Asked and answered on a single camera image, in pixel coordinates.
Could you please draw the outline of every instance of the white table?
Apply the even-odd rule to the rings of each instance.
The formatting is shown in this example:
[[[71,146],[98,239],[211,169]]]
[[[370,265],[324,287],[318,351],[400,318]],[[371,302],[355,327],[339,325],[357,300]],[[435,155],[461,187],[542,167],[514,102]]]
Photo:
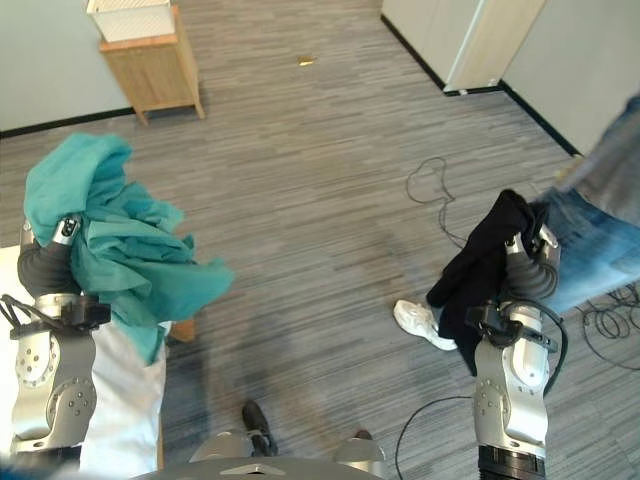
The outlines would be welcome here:
[[[0,293],[33,303],[18,281],[18,254],[18,246],[0,249]],[[9,454],[13,435],[11,410],[18,394],[14,372],[17,342],[9,339],[9,330],[9,322],[0,318],[0,456],[3,457]],[[93,338],[97,404],[82,446],[80,471],[116,478],[154,471],[158,468],[165,350],[162,348],[156,363],[147,367],[113,323],[101,326]]]

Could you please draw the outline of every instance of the white wall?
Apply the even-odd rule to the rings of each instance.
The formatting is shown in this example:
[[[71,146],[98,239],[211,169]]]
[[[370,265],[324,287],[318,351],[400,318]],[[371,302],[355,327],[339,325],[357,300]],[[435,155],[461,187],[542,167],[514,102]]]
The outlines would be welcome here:
[[[640,89],[640,0],[547,0],[504,80],[588,153]]]
[[[0,130],[129,106],[82,0],[0,0]]]

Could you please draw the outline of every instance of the black cloth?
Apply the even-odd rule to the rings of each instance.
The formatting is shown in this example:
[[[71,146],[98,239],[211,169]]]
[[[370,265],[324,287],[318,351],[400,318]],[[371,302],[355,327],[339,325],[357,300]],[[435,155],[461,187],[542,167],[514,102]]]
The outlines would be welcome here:
[[[465,247],[427,293],[429,305],[444,307],[439,335],[455,340],[473,376],[477,374],[474,354],[480,336],[465,324],[467,310],[497,299],[505,278],[505,242],[521,232],[522,241],[529,248],[546,217],[546,204],[528,204],[513,190],[503,190],[491,211],[471,232]]]

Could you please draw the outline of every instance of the cabinet leg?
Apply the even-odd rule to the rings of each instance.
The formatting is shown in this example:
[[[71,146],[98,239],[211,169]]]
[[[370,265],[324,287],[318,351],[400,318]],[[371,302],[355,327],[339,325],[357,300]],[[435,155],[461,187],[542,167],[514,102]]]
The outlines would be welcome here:
[[[200,101],[197,101],[194,106],[196,107],[196,112],[198,113],[198,118],[200,120],[203,120],[204,119],[204,109],[202,108],[202,104],[200,103]]]
[[[144,112],[142,110],[138,110],[136,107],[133,107],[133,110],[136,112],[136,117],[140,120],[140,123],[145,127],[149,126],[149,122],[147,121],[147,117],[145,117]]]

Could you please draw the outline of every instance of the wooden table leg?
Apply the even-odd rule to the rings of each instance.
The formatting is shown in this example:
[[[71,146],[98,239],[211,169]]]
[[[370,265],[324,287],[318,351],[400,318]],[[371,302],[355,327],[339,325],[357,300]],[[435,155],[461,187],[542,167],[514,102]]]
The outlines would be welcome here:
[[[202,108],[202,104],[198,100],[194,106],[196,107],[196,112],[198,112],[198,118],[200,120],[203,120],[204,119],[204,109]]]
[[[188,343],[196,339],[196,322],[193,318],[171,325],[169,335],[179,342]]]
[[[145,127],[148,127],[149,121],[147,120],[147,117],[145,116],[144,112],[142,110],[138,110],[136,107],[133,107],[133,110],[136,112],[136,116],[138,117],[138,120],[140,120],[140,123],[143,124]]]

